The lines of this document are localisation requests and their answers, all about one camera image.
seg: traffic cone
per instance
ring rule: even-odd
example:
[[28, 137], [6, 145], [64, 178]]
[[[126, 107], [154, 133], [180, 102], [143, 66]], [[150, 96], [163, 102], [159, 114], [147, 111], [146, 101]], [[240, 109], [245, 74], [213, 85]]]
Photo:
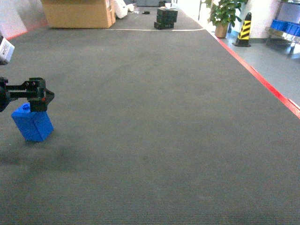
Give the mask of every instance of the traffic cone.
[[236, 39], [236, 42], [233, 43], [235, 46], [251, 47], [251, 45], [249, 44], [251, 19], [252, 19], [252, 15], [251, 13], [248, 13], [243, 23], [243, 26], [240, 30], [240, 33], [238, 35], [238, 38]]

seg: blue box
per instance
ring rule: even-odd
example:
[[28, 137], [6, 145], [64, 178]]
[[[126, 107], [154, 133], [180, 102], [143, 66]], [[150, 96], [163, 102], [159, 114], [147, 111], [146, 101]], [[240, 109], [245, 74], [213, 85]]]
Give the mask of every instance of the blue box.
[[47, 112], [31, 112], [30, 103], [23, 104], [11, 117], [26, 141], [42, 142], [53, 131]]
[[281, 20], [273, 20], [273, 22], [271, 24], [271, 28], [279, 30], [279, 31], [283, 31], [283, 32], [285, 32], [287, 26], [288, 26], [288, 22], [281, 21]]
[[289, 22], [286, 28], [286, 33], [298, 36], [299, 35], [300, 26], [297, 23]]

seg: red floor stripe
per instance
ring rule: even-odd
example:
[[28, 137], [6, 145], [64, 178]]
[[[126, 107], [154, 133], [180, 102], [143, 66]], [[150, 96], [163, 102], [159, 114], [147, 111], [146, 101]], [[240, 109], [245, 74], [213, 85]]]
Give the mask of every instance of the red floor stripe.
[[213, 35], [213, 37], [240, 63], [242, 64], [263, 86], [265, 86], [273, 95], [275, 95], [289, 110], [291, 110], [300, 119], [300, 108], [284, 97], [276, 88], [274, 88], [266, 79], [252, 66], [248, 65], [240, 56], [230, 49], [223, 41]]

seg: green leaves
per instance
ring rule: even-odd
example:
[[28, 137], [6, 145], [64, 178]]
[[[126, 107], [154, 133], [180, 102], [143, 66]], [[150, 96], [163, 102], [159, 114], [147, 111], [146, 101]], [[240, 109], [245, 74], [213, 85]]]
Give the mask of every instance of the green leaves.
[[213, 0], [205, 0], [207, 8], [211, 8], [210, 18], [208, 21], [212, 22], [214, 26], [219, 24], [225, 25], [226, 23], [231, 23], [232, 26], [235, 26], [235, 21], [238, 20], [241, 22], [241, 19], [235, 15], [236, 10], [241, 11], [242, 3], [247, 0], [220, 0], [218, 6], [211, 2]]

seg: potted plant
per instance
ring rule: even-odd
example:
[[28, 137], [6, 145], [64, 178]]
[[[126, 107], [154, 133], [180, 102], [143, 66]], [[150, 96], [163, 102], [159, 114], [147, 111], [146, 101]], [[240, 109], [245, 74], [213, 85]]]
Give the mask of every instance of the potted plant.
[[216, 26], [215, 35], [218, 38], [225, 38], [228, 24], [235, 26], [235, 21], [242, 20], [235, 14], [236, 10], [241, 11], [242, 3], [248, 0], [205, 0], [206, 7], [210, 8], [209, 22]]

